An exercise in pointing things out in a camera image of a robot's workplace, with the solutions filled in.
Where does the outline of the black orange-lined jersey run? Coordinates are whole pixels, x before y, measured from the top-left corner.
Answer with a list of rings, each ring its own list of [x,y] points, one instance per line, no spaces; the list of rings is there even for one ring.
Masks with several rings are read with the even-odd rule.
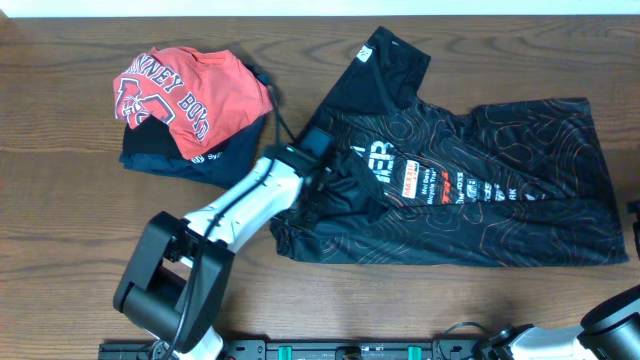
[[[584,98],[421,100],[427,54],[377,29],[309,121],[334,151],[275,217],[280,255],[330,264],[579,267],[627,260]]]

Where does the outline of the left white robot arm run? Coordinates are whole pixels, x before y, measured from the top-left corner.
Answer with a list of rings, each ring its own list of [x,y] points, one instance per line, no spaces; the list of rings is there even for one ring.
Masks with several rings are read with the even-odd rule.
[[[327,145],[272,145],[214,202],[182,218],[160,212],[145,225],[113,306],[155,337],[152,357],[218,357],[223,340],[213,323],[236,253],[294,205],[329,152]]]

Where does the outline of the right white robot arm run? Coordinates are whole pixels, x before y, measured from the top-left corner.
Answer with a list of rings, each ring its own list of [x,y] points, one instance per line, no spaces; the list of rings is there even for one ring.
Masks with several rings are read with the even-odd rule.
[[[481,244],[509,267],[592,267],[629,260],[619,211],[596,199],[493,203],[503,218],[483,229]],[[572,327],[509,326],[479,339],[472,359],[637,359],[639,287],[587,312]]]

